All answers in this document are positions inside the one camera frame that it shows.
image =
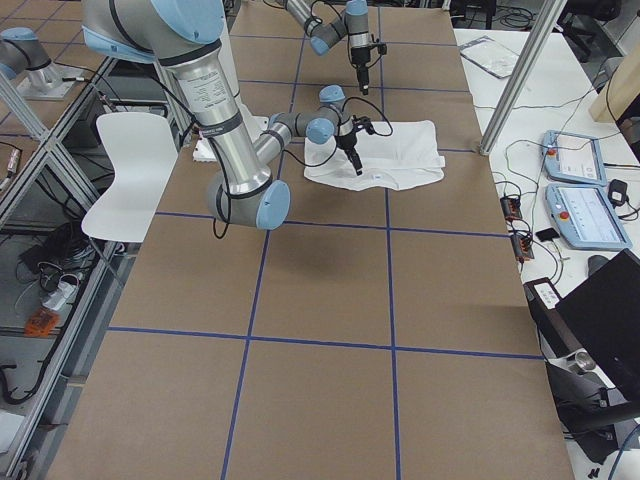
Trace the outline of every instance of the grid line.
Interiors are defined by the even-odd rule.
[[[391,351],[391,345],[378,345],[373,343],[338,342],[334,340],[314,340],[308,338],[287,338],[270,337],[265,335],[239,335],[233,333],[202,332],[196,330],[167,330],[162,328],[126,327],[110,326],[107,328],[115,333],[138,333],[143,335],[173,335],[180,337],[202,337],[215,338],[220,340],[238,340],[263,343],[286,343],[292,345],[309,345],[318,347],[351,348],[356,350],[383,350]],[[411,347],[406,345],[396,345],[397,352],[427,353],[435,355],[454,355],[463,357],[484,357],[509,360],[544,360],[542,355],[532,355],[528,353],[507,353],[507,352],[485,352],[481,350],[458,350],[454,348],[432,348],[432,347]]]
[[[302,63],[302,52],[304,50],[304,37],[302,38],[302,42],[300,45],[300,55],[298,56],[298,65],[296,68],[296,78],[295,80],[298,80],[298,76],[300,75],[300,64]],[[289,106],[289,110],[291,111],[291,108],[293,107],[293,102],[295,99],[295,94],[296,94],[296,88],[294,85],[293,88],[293,92],[291,93],[291,104]],[[280,166],[278,168],[278,178],[280,177],[280,172],[282,169],[282,161],[280,162]],[[229,460],[231,458],[231,449],[233,447],[233,435],[235,433],[235,426],[236,426],[236,421],[238,418],[238,410],[240,408],[240,397],[242,395],[242,387],[244,384],[244,376],[246,373],[246,369],[247,369],[247,362],[249,359],[249,349],[251,347],[251,340],[252,340],[252,333],[253,333],[253,325],[255,322],[255,318],[256,318],[256,313],[258,310],[258,301],[260,298],[260,289],[262,286],[262,277],[264,274],[264,268],[265,268],[265,264],[267,261],[267,252],[269,250],[269,239],[271,238],[271,232],[268,231],[265,235],[265,239],[264,239],[264,245],[262,248],[262,258],[260,259],[260,268],[258,269],[258,278],[256,280],[256,291],[254,293],[253,296],[253,304],[251,306],[251,317],[249,319],[249,327],[247,328],[247,338],[245,340],[245,345],[244,345],[244,352],[242,355],[242,364],[240,366],[240,374],[238,377],[238,384],[236,387],[236,396],[234,399],[234,403],[233,403],[233,411],[231,414],[231,423],[229,425],[229,434],[227,437],[227,445],[225,447],[225,453],[224,453],[224,460],[222,463],[222,471],[220,473],[220,479],[221,480],[226,480],[227,478],[227,471],[229,468]]]
[[[382,38],[382,12],[378,7],[378,38]],[[384,116],[384,58],[381,56],[380,64],[380,110]],[[402,455],[400,448],[400,405],[398,399],[398,359],[396,355],[396,319],[395,302],[393,296],[393,253],[391,248],[391,209],[389,207],[389,189],[384,189],[385,231],[387,246],[387,284],[389,289],[389,339],[391,341],[391,385],[393,403],[393,436],[396,461],[396,480],[402,480]]]
[[[180,213],[180,212],[156,212],[158,216],[163,217],[181,217],[181,218],[201,218],[213,220],[213,215],[207,215],[202,213]],[[410,233],[422,233],[422,234],[436,234],[436,235],[463,235],[470,237],[490,237],[490,238],[509,238],[507,233],[490,233],[490,232],[467,232],[460,230],[439,230],[429,228],[410,228],[410,227],[392,227],[392,226],[376,226],[376,225],[357,225],[347,223],[319,223],[319,222],[303,222],[298,220],[285,220],[284,225],[301,225],[308,227],[325,227],[325,228],[352,228],[357,230],[378,230],[392,232],[410,232]]]

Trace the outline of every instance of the black wire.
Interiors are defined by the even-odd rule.
[[[268,7],[275,8],[276,10],[285,10],[284,7],[278,7],[272,3],[267,2],[267,0],[262,0],[262,3],[264,3]]]
[[[109,87],[109,90],[111,90],[111,92],[113,93],[113,95],[114,95],[114,96],[115,96],[115,97],[116,97],[116,98],[117,98],[121,103],[124,103],[124,101],[122,100],[122,98],[120,98],[120,95],[118,95],[118,92],[116,92],[116,90],[115,90],[115,89],[111,86],[111,84],[107,81],[107,79],[105,78],[105,76],[104,76],[104,75],[102,75],[101,73],[99,73],[99,72],[97,72],[97,71],[95,71],[95,70],[92,70],[92,69],[90,69],[89,67],[84,67],[84,66],[79,66],[79,65],[71,65],[70,63],[62,63],[62,62],[59,62],[58,60],[56,60],[56,61],[55,61],[55,63],[56,63],[56,64],[58,64],[58,65],[62,65],[62,66],[64,66],[64,67],[78,68],[78,69],[80,69],[80,70],[88,70],[88,71],[90,71],[91,73],[93,73],[94,75],[97,75],[97,76],[98,76],[98,78],[100,78],[100,80],[102,80],[102,81],[105,83],[105,85],[106,85],[107,87]]]
[[[165,91],[165,93],[167,95],[169,95],[173,100],[175,100],[175,102],[180,106],[180,108],[182,108],[188,115],[189,118],[192,122],[196,123],[198,122],[198,120],[196,119],[196,116],[193,114],[193,112],[191,110],[189,110],[189,107],[187,107],[182,100],[180,100],[170,89],[169,87],[167,87],[164,83],[162,83],[160,80],[158,80],[157,78],[155,78],[153,75],[149,75],[149,73],[142,68],[140,65],[138,65],[137,63],[132,63],[132,65],[140,70],[147,78],[149,78],[151,81],[155,82],[157,85],[160,86],[160,88],[162,88],[162,90]]]
[[[222,169],[222,176],[224,177],[224,185],[225,185],[225,188],[227,189],[227,191],[224,192],[227,195],[227,215],[226,215],[227,218],[224,221],[224,229],[222,230],[222,233],[218,233],[218,230],[216,229],[217,219],[215,217],[213,219],[213,225],[212,225],[213,236],[216,237],[218,240],[222,240],[227,235],[227,231],[229,230],[229,224],[231,222],[231,195],[230,195],[231,187],[229,186],[229,176],[227,175],[227,168],[224,166],[224,162],[222,161],[222,156],[220,155],[220,149],[218,148],[218,145],[216,144],[213,138],[209,138],[208,140],[209,140],[209,144],[211,145],[211,148],[213,148],[214,154],[218,158],[218,163],[220,163],[220,168]]]
[[[638,217],[640,217],[640,207],[633,207],[631,206],[631,204],[629,203],[629,199],[627,198],[627,202],[626,204],[629,206],[629,208],[631,208],[631,210],[633,210],[631,213],[626,213],[624,215],[618,215],[618,218],[620,220],[626,220],[627,222],[634,222],[638,219]],[[633,217],[636,216],[636,218],[632,218],[631,220],[627,220],[629,217]]]
[[[0,144],[6,145],[7,147],[13,147],[16,150],[20,150],[20,153],[22,153],[22,151],[23,151],[20,147],[15,146],[13,143],[0,141]]]
[[[300,158],[298,158],[293,152],[290,152],[289,150],[287,150],[286,148],[284,150],[282,150],[284,153],[288,153],[289,155],[291,155],[291,157],[293,157],[293,159],[298,162],[300,165],[302,165],[303,167],[309,167],[309,168],[315,168],[315,167],[321,167],[323,165],[325,165],[329,160],[331,160],[333,158],[333,156],[336,154],[336,152],[338,151],[338,144],[336,143],[335,148],[333,149],[333,152],[331,153],[331,155],[329,155],[325,160],[323,160],[322,162],[315,164],[315,165],[310,165],[308,163],[304,163],[302,160],[300,160]]]
[[[85,160],[87,160],[89,163],[92,163],[93,165],[95,165],[96,167],[101,168],[102,170],[106,171],[106,172],[113,172],[113,168],[109,168],[105,165],[102,165],[98,162],[96,162],[95,160],[89,158],[87,155],[83,154],[83,153],[77,153],[77,152],[69,152],[71,153],[71,155],[78,155],[79,157],[84,158]]]
[[[107,177],[113,177],[113,175],[114,175],[114,172],[107,172],[104,175],[100,175],[96,178],[92,178],[91,183],[99,182],[100,180],[104,180]]]
[[[387,125],[389,125],[389,133],[378,133],[374,130],[375,135],[378,135],[379,137],[390,137],[391,135],[393,135],[393,126],[391,125],[391,122],[389,121],[389,119],[387,118],[387,116],[382,113],[382,110],[380,110],[375,103],[370,102],[369,100],[365,100],[362,97],[349,97],[347,98],[344,103],[342,104],[342,108],[340,109],[341,112],[344,112],[344,109],[347,107],[347,104],[352,101],[352,100],[358,100],[360,102],[366,103],[367,105],[369,105],[370,107],[372,107],[376,112],[378,112],[380,114],[380,117],[382,118],[382,120],[384,122],[386,122]]]
[[[63,203],[61,200],[59,200],[54,194],[53,192],[50,192],[49,190],[47,190],[47,188],[40,182],[40,179],[36,179],[36,184],[40,187],[40,189],[42,190],[42,192],[49,197],[51,200],[53,200],[55,203],[57,203],[58,205],[60,205],[62,207],[62,213],[64,214],[64,216],[69,219],[69,220],[80,220],[81,216],[74,212],[73,210],[71,210],[65,203]]]

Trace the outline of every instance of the cable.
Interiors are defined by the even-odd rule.
[[[372,107],[376,112],[378,112],[378,114],[380,114],[380,117],[382,118],[382,120],[389,125],[389,133],[379,133],[376,132],[374,130],[374,134],[378,135],[379,137],[390,137],[391,135],[393,135],[393,126],[391,125],[391,122],[389,121],[389,119],[387,118],[387,116],[382,112],[382,110],[380,110],[377,105],[373,102],[370,102],[369,100],[365,100],[364,98],[361,97],[349,97],[347,98],[344,103],[342,104],[342,108],[340,109],[341,113],[344,113],[344,109],[347,107],[347,104],[352,101],[352,100],[358,100],[360,102],[366,103],[367,105],[369,105],[370,107]]]
[[[7,147],[15,148],[16,150],[20,150],[21,153],[23,151],[20,147],[15,146],[13,143],[0,141],[0,144],[6,145]]]
[[[267,2],[267,0],[262,0],[262,3],[264,3],[268,7],[275,8],[276,10],[286,10],[284,7],[278,7],[270,2]]]
[[[227,168],[224,166],[224,162],[222,161],[222,156],[220,155],[220,149],[218,148],[218,145],[216,144],[213,138],[209,139],[209,143],[211,144],[211,148],[213,148],[213,153],[218,158],[218,163],[220,163],[220,168],[222,169],[222,176],[224,177],[224,185],[225,185],[225,188],[227,189],[226,192],[223,192],[227,195],[227,215],[226,215],[227,218],[224,219],[224,229],[222,230],[222,233],[218,233],[218,230],[216,229],[217,219],[215,217],[213,219],[213,225],[212,225],[213,236],[216,237],[218,240],[222,240],[227,235],[227,231],[229,230],[229,224],[231,222],[231,187],[229,186],[229,177],[227,175]]]
[[[288,153],[289,155],[291,155],[291,157],[293,157],[293,159],[298,162],[300,165],[302,165],[303,167],[309,167],[309,168],[315,168],[315,167],[321,167],[323,165],[325,165],[329,160],[331,160],[333,158],[333,156],[336,154],[336,152],[338,151],[338,144],[336,143],[335,148],[333,149],[333,152],[331,153],[331,155],[329,155],[325,160],[323,160],[322,162],[315,164],[315,165],[311,165],[308,163],[304,163],[302,160],[300,160],[293,152],[290,152],[289,150],[287,150],[286,148],[284,150],[282,150],[284,153]]]
[[[93,73],[94,75],[97,75],[97,76],[98,76],[98,78],[100,78],[100,80],[102,80],[102,81],[105,83],[105,85],[106,85],[107,87],[109,87],[109,90],[111,90],[111,92],[113,93],[113,95],[114,95],[114,96],[115,96],[115,97],[116,97],[116,98],[117,98],[121,103],[124,103],[124,102],[123,102],[123,100],[122,100],[122,98],[120,98],[120,95],[118,95],[118,92],[116,92],[116,91],[115,91],[115,89],[114,89],[114,88],[111,86],[111,84],[107,81],[107,79],[104,77],[104,75],[102,75],[101,73],[97,72],[96,70],[93,70],[93,69],[91,69],[91,68],[89,68],[89,67],[84,67],[84,66],[79,66],[79,65],[71,65],[70,63],[62,63],[62,62],[59,62],[59,61],[57,61],[57,60],[55,61],[55,63],[56,63],[56,64],[58,64],[58,65],[62,65],[62,66],[64,66],[64,67],[78,68],[78,69],[80,69],[80,70],[88,70],[88,71],[90,71],[91,73]]]
[[[85,155],[84,153],[78,153],[78,152],[69,152],[69,153],[71,153],[71,155],[78,155],[79,157],[84,158],[89,163],[92,163],[96,167],[101,168],[102,170],[104,170],[106,172],[113,172],[113,168],[109,168],[109,167],[107,167],[105,165],[102,165],[101,163],[96,162],[95,160],[89,158],[89,156]]]
[[[618,450],[618,455],[616,455],[616,459],[614,460],[611,471],[609,472],[608,480],[613,480],[613,475],[616,473],[616,469],[618,468],[620,457],[622,457],[622,453],[626,450],[629,443],[631,443],[631,438],[633,438],[633,436],[636,434],[640,434],[640,425],[636,425],[635,428],[631,430],[631,432],[629,432],[629,435],[627,435],[627,437],[624,439],[624,442],[622,442],[622,446],[620,447],[620,450]]]

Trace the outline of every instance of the label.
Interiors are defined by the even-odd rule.
[[[542,302],[549,310],[556,308],[556,304],[560,299],[558,298],[558,295],[556,295],[556,292],[553,291],[553,288],[551,288],[551,285],[548,283],[538,283],[537,285],[534,285],[534,288],[536,289],[536,292],[538,292]]]
[[[198,78],[178,80],[184,96],[189,102],[191,110],[206,112],[216,105],[228,102],[230,93],[225,88],[225,82],[219,70],[215,69]]]

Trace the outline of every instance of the blue tape line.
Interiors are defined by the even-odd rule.
[[[381,230],[385,231],[386,227],[376,227],[374,225],[347,225],[341,223],[315,223],[315,222],[301,222],[298,220],[286,220],[284,223],[288,225],[307,225],[310,227],[335,227],[335,228],[356,228],[365,230]]]
[[[378,6],[378,38],[382,38],[382,11]],[[380,109],[384,114],[384,57],[380,57]],[[391,378],[393,394],[393,433],[396,455],[396,480],[402,480],[402,452],[400,449],[400,400],[398,398],[398,358],[396,355],[396,318],[393,294],[393,253],[391,249],[391,207],[389,205],[389,189],[384,189],[384,210],[387,235],[387,276],[389,284],[389,328],[391,336]]]
[[[289,343],[294,345],[315,345],[320,347],[343,347],[343,348],[360,348],[365,350],[391,350],[388,345],[376,345],[373,343],[350,343],[335,342],[331,340],[305,340],[302,338],[280,338],[280,337],[264,337],[253,336],[252,341],[268,342],[268,343]]]
[[[238,408],[240,407],[240,396],[242,394],[242,385],[244,383],[244,374],[247,369],[247,360],[249,358],[249,346],[251,345],[251,334],[253,332],[253,323],[256,318],[258,309],[258,299],[260,298],[260,287],[262,286],[262,275],[264,273],[264,265],[267,260],[267,250],[269,248],[269,238],[271,232],[267,232],[264,237],[264,245],[262,247],[262,258],[260,260],[260,269],[258,270],[258,278],[256,280],[256,291],[253,295],[253,304],[251,305],[251,317],[249,318],[249,327],[247,329],[247,338],[244,344],[244,353],[242,354],[242,364],[240,366],[240,376],[238,378],[238,386],[236,388],[236,397],[233,402],[233,413],[231,414],[231,424],[229,425],[229,436],[227,437],[227,446],[224,452],[224,462],[222,464],[222,472],[220,479],[225,480],[227,477],[227,469],[229,468],[229,458],[231,457],[231,446],[233,444],[233,434],[235,433],[236,420],[238,418]]]
[[[462,232],[455,230],[432,230],[422,228],[391,227],[394,232],[437,233],[442,235],[466,235],[470,237],[509,238],[508,233]]]
[[[366,350],[387,350],[391,351],[391,345],[377,345],[374,343],[351,343],[351,342],[337,342],[331,340],[309,340],[303,338],[284,338],[284,337],[269,337],[269,336],[247,336],[233,333],[218,333],[218,332],[199,332],[192,330],[167,330],[161,328],[145,328],[145,327],[107,327],[110,332],[129,332],[129,333],[142,333],[142,334],[157,334],[157,335],[175,335],[182,337],[205,337],[205,338],[219,338],[223,340],[241,340],[252,342],[264,342],[264,343],[287,343],[294,345],[313,345],[320,347],[339,347],[339,348],[355,348]],[[541,355],[530,355],[524,353],[504,353],[504,352],[481,352],[474,350],[455,350],[447,348],[427,348],[427,347],[407,347],[396,345],[396,351],[410,352],[410,353],[431,353],[436,355],[457,355],[464,357],[488,357],[488,358],[508,358],[508,359],[521,359],[521,360],[544,360]]]
[[[212,215],[202,215],[198,213],[180,213],[180,212],[156,212],[156,215],[166,217],[183,217],[183,218],[203,218],[206,220],[212,220]],[[358,230],[378,230],[392,232],[411,232],[411,233],[430,233],[438,235],[465,235],[470,237],[490,237],[490,238],[509,238],[507,233],[487,233],[487,232],[464,232],[457,230],[437,230],[430,228],[409,228],[409,227],[379,227],[375,225],[351,225],[347,223],[317,223],[317,222],[302,222],[298,220],[285,220],[285,225],[303,225],[309,227],[325,227],[325,228],[353,228]]]
[[[465,357],[488,357],[488,358],[509,358],[519,360],[544,360],[541,355],[529,355],[526,353],[499,353],[499,352],[476,352],[471,350],[450,350],[446,348],[422,348],[422,347],[396,347],[401,352],[435,353],[439,355],[459,355]]]
[[[232,333],[215,333],[215,332],[197,332],[189,330],[165,330],[160,328],[140,328],[140,327],[115,327],[109,326],[107,330],[110,332],[130,332],[130,333],[155,333],[158,335],[176,335],[182,337],[208,337],[223,338],[231,340],[246,340],[246,335],[234,335]]]
[[[44,27],[44,26],[47,24],[47,22],[48,22],[49,20],[51,20],[51,19],[52,19],[52,17],[53,17],[56,13],[58,13],[58,12],[60,11],[60,9],[61,9],[62,7],[64,7],[65,5],[66,5],[66,3],[64,3],[64,2],[60,2],[60,6],[59,6],[58,8],[56,8],[56,9],[53,11],[53,13],[52,13],[51,15],[49,15],[49,16],[45,19],[45,21],[42,23],[42,25],[40,25],[38,28],[36,28],[36,29],[35,29],[35,33],[38,33],[38,31],[39,31],[42,27]]]

